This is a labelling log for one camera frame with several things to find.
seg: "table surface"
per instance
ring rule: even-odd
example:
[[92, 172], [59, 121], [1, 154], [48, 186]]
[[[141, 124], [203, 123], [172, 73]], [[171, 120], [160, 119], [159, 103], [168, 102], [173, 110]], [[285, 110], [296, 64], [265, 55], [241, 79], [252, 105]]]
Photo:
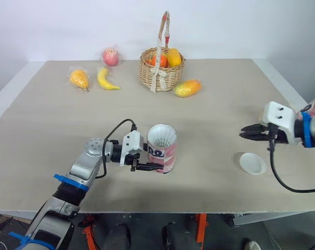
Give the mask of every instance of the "table surface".
[[[70, 66], [89, 69], [89, 92], [65, 84]], [[112, 68], [122, 89], [101, 89], [97, 61], [48, 61], [0, 118], [0, 210], [36, 211], [56, 190], [52, 176], [65, 174], [89, 138], [106, 136], [125, 118], [146, 135], [157, 123], [178, 134], [174, 170], [166, 175], [130, 172], [107, 165], [82, 203], [82, 212], [206, 212], [315, 210], [314, 194], [295, 194], [278, 184], [269, 169], [252, 176], [238, 164], [242, 152], [256, 153], [269, 167], [267, 142], [238, 136], [257, 123], [266, 103], [287, 104], [250, 59], [187, 60], [184, 79], [203, 89], [189, 98], [152, 93], [138, 80], [138, 61]], [[117, 130], [121, 140], [129, 125]], [[315, 148], [278, 145], [276, 168], [299, 189], [315, 188]]]

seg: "basket handle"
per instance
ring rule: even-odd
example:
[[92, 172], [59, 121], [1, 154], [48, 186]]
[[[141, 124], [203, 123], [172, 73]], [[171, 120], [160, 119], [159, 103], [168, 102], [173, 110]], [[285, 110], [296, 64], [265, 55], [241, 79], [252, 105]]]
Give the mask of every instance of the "basket handle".
[[160, 75], [160, 86], [163, 90], [166, 89], [166, 84], [165, 84], [165, 80], [164, 77], [166, 76], [166, 72], [160, 70], [160, 63], [161, 63], [161, 55], [162, 55], [162, 50], [161, 50], [161, 46], [162, 46], [162, 31], [164, 28], [164, 24], [166, 24], [166, 31], [164, 33], [165, 36], [165, 46], [168, 48], [168, 42], [169, 42], [169, 23], [170, 23], [170, 19], [169, 19], [169, 12], [166, 11], [163, 16], [162, 16], [162, 20], [161, 20], [161, 24], [160, 24], [160, 30], [159, 30], [159, 37], [157, 39], [157, 49], [156, 49], [156, 57], [155, 57], [155, 66], [154, 68], [151, 69], [151, 72], [154, 73], [154, 76], [152, 78], [152, 84], [151, 84], [151, 91], [155, 92], [155, 88], [156, 88], [156, 78], [158, 77], [158, 74]]
[[164, 28], [164, 24], [167, 22], [167, 25], [166, 25], [166, 31], [164, 33], [164, 37], [165, 37], [165, 44], [166, 44], [166, 47], [168, 48], [168, 43], [169, 43], [169, 24], [170, 24], [170, 18], [169, 18], [169, 12], [166, 11], [164, 14], [163, 14], [163, 17], [162, 17], [162, 20], [161, 20], [161, 24], [160, 24], [160, 30], [159, 30], [159, 40], [161, 41], [162, 40], [162, 31], [163, 31], [163, 28]]

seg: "gray robot arm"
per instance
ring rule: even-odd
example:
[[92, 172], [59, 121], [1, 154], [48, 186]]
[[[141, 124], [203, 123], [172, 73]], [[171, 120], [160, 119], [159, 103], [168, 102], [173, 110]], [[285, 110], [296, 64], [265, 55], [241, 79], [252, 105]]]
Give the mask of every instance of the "gray robot arm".
[[163, 168], [158, 164], [139, 163], [140, 151], [144, 148], [143, 137], [135, 129], [124, 136], [123, 145], [119, 145], [118, 141], [90, 139], [70, 170], [64, 176], [57, 174], [54, 176], [61, 184], [38, 211], [26, 235], [10, 233], [11, 236], [21, 240], [17, 250], [67, 249], [74, 231], [70, 219], [79, 212], [80, 204], [97, 178], [101, 164], [105, 165], [113, 161], [121, 166], [131, 165], [131, 171]]

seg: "yellow pear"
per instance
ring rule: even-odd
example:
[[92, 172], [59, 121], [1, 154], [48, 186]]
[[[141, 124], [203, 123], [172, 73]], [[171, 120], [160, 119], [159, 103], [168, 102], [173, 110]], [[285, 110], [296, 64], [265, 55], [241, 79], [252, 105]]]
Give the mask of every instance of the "yellow pear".
[[74, 70], [70, 74], [70, 82], [82, 89], [86, 89], [88, 91], [89, 82], [87, 73], [82, 69]]

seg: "blue ring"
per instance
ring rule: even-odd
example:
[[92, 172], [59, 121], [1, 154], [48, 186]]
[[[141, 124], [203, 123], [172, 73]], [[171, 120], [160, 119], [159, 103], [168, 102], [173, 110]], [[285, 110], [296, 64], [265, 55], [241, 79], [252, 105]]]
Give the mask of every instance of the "blue ring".
[[305, 147], [312, 147], [312, 140], [310, 136], [310, 120], [312, 119], [307, 112], [301, 112], [304, 119], [304, 139]]
[[59, 180], [61, 182], [65, 182], [65, 183], [70, 184], [72, 186], [76, 186], [77, 188], [80, 188], [80, 189], [82, 189], [82, 190], [84, 190], [86, 192], [89, 190], [89, 187], [87, 187], [86, 185], [83, 185], [83, 184], [81, 184], [79, 182], [71, 180], [71, 179], [69, 179], [69, 178], [67, 178], [65, 176], [60, 176], [58, 174], [55, 174], [54, 178], [56, 178], [57, 180]]

